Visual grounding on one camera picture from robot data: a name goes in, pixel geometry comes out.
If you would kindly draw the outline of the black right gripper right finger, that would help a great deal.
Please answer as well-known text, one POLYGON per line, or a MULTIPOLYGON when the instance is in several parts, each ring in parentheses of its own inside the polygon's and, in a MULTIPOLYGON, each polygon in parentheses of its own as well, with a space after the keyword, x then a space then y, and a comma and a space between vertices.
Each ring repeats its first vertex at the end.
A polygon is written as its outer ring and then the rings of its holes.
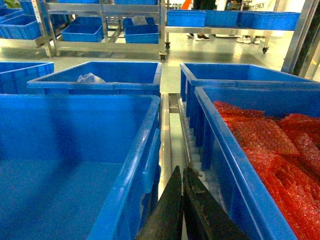
POLYGON ((183 211, 189 240, 249 239, 189 166, 183 170, 183 211))

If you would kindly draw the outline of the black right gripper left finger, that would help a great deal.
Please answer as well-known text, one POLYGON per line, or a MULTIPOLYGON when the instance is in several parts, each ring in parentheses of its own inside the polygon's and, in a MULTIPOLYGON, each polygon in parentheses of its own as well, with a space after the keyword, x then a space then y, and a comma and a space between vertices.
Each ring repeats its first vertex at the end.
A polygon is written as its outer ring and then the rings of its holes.
POLYGON ((155 210, 135 237, 137 240, 180 240, 183 230, 181 170, 177 165, 155 210))

